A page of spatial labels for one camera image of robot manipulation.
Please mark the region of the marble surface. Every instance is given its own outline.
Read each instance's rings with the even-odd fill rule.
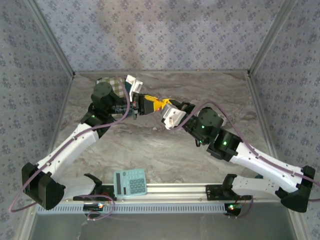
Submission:
[[[244,74],[141,73],[136,76],[143,81],[141,93],[194,104],[207,99],[220,103],[249,142],[266,152]],[[87,112],[96,77],[76,75],[56,146],[71,134]],[[224,128],[234,132],[229,123]],[[129,117],[86,149],[63,178],[91,173],[104,183],[112,183],[114,171],[135,168],[145,169],[148,183],[220,183],[228,173],[256,175],[242,166],[211,157],[206,149],[206,146],[197,148],[195,140],[183,129],[167,130],[160,113],[138,116],[137,120]]]

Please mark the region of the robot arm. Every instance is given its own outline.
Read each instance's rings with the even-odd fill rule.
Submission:
[[[188,102],[170,100],[162,111],[162,122],[167,129],[180,125],[194,109]],[[201,109],[198,116],[191,116],[182,128],[195,138],[197,147],[208,145],[207,152],[219,160],[225,160],[255,171],[266,179],[243,178],[228,174],[222,184],[226,196],[268,196],[278,198],[289,209],[305,212],[311,193],[312,182],[281,170],[287,169],[314,179],[315,169],[293,166],[271,157],[254,147],[254,154],[242,139],[221,128],[223,119],[210,107]]]
[[[126,79],[125,87],[131,99],[128,112],[134,118],[137,114],[144,115],[145,113],[145,109],[139,107],[138,104],[138,102],[143,102],[145,97],[144,94],[139,94],[141,85],[142,82],[130,75]],[[124,114],[128,107],[127,100],[118,97],[107,82],[101,82],[94,87],[91,100],[92,103],[80,124],[62,144],[36,164],[28,162],[22,168],[22,184],[24,185],[36,171],[46,165],[24,190],[25,194],[46,210],[55,207],[63,198],[100,193],[96,190],[102,182],[91,174],[78,177],[75,181],[61,182],[64,171],[110,128],[110,126],[99,126],[112,124],[115,121],[112,115]]]

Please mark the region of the cable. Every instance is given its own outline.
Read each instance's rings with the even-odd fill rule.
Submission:
[[[37,204],[36,202],[34,203],[31,203],[27,206],[24,206],[24,207],[21,207],[19,209],[13,209],[14,205],[16,204],[16,202],[18,201],[18,198],[19,196],[22,194],[22,192],[26,189],[26,187],[31,183],[31,181],[39,174],[41,173],[47,166],[49,163],[51,163],[67,146],[69,146],[69,144],[71,144],[73,141],[75,141],[75,139],[77,139],[78,137],[80,137],[81,135],[89,132],[89,131],[92,131],[92,130],[96,130],[96,129],[101,129],[101,128],[107,128],[107,127],[111,127],[111,126],[114,126],[120,122],[122,122],[128,115],[129,113],[129,110],[130,110],[130,98],[129,98],[129,94],[128,92],[126,91],[126,87],[125,85],[122,83],[121,79],[118,78],[118,81],[122,87],[122,89],[124,90],[124,95],[125,95],[125,98],[126,98],[126,110],[125,110],[125,113],[124,115],[117,121],[114,121],[114,122],[111,122],[111,123],[108,123],[108,124],[103,124],[103,125],[100,125],[100,126],[94,126],[94,127],[91,127],[91,128],[88,128],[80,133],[78,133],[76,136],[74,136],[74,138],[71,138],[69,141],[67,141],[65,143],[65,145],[63,145],[42,167],[40,167],[25,183],[24,185],[21,187],[21,189],[18,191],[18,193],[16,194],[16,196],[14,197],[12,203],[10,204],[9,206],[9,209],[8,211],[10,213],[16,213],[16,212],[19,212],[19,211],[22,211],[24,209],[27,209],[31,206],[34,206],[35,204]]]
[[[239,196],[239,197],[236,199],[236,201],[233,203],[233,205],[235,205],[235,204],[240,200],[241,197],[243,197],[243,196]],[[246,201],[247,201],[247,199],[246,199],[245,196],[243,197],[243,200],[244,200],[244,203],[241,203],[242,206],[244,206],[244,205],[246,204]]]
[[[253,208],[254,208],[254,196],[251,196],[251,201],[250,201],[249,209],[248,209],[244,214],[242,214],[242,215],[240,215],[240,216],[236,216],[236,215],[228,212],[227,215],[229,215],[229,217],[233,216],[234,219],[242,219],[242,218],[244,218],[245,216],[247,216],[247,215],[252,211]]]
[[[82,197],[82,198],[106,198],[108,200],[111,200],[112,202],[112,208],[110,210],[110,212],[108,212],[107,214],[101,216],[101,217],[98,217],[98,218],[90,218],[89,216],[92,215],[92,214],[99,214],[97,211],[91,211],[88,213],[87,215],[87,220],[88,221],[98,221],[98,220],[101,220],[101,219],[104,219],[104,218],[107,218],[109,217],[116,209],[116,202],[115,200],[112,198],[112,197],[109,197],[107,195],[80,195],[79,197]]]
[[[294,171],[291,171],[289,169],[286,169],[285,167],[282,167],[282,166],[279,166],[275,163],[273,163],[272,161],[269,161],[268,159],[266,159],[265,157],[259,155],[255,149],[249,144],[249,142],[246,140],[246,138],[244,137],[244,135],[241,133],[241,131],[238,129],[238,127],[230,120],[228,114],[226,113],[226,111],[216,102],[214,101],[211,101],[211,100],[208,100],[208,101],[205,101],[203,103],[201,103],[200,105],[198,105],[197,107],[195,107],[192,112],[189,114],[189,116],[187,116],[185,118],[185,120],[182,121],[182,123],[180,123],[177,127],[175,128],[171,128],[171,130],[173,131],[176,131],[176,130],[179,130],[183,127],[183,125],[185,125],[187,123],[187,121],[195,114],[197,114],[200,109],[204,106],[204,105],[207,105],[207,104],[212,104],[214,105],[215,107],[217,107],[221,112],[222,114],[225,116],[225,118],[230,122],[230,124],[232,125],[233,129],[236,131],[236,133],[238,134],[238,136],[242,139],[243,143],[246,145],[246,147],[255,155],[257,156],[259,159],[261,159],[262,161],[264,161],[265,163],[269,164],[270,166],[276,168],[276,169],[279,169],[285,173],[288,173],[290,175],[295,175],[297,177],[300,177],[302,179],[305,179],[315,185],[317,185],[318,187],[320,187],[320,182],[310,178],[310,177],[307,177],[307,176],[304,176],[300,173],[297,173],[297,172],[294,172]],[[309,199],[310,202],[320,202],[320,198],[317,198],[317,199]]]

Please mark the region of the blue floral wallpaper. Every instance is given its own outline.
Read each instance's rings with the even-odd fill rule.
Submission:
[[[74,71],[248,69],[282,0],[37,0]]]
[[[70,78],[23,1],[1,0],[0,9],[0,239],[10,240],[21,168],[46,155]]]
[[[320,180],[320,1],[298,0],[253,76],[279,157],[310,165]],[[312,198],[320,198],[314,187]],[[320,239],[320,203],[306,214]]]

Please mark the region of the light blue calculator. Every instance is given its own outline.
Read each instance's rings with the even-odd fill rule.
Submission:
[[[147,193],[146,173],[143,168],[115,171],[113,175],[114,193],[117,198],[143,195]]]

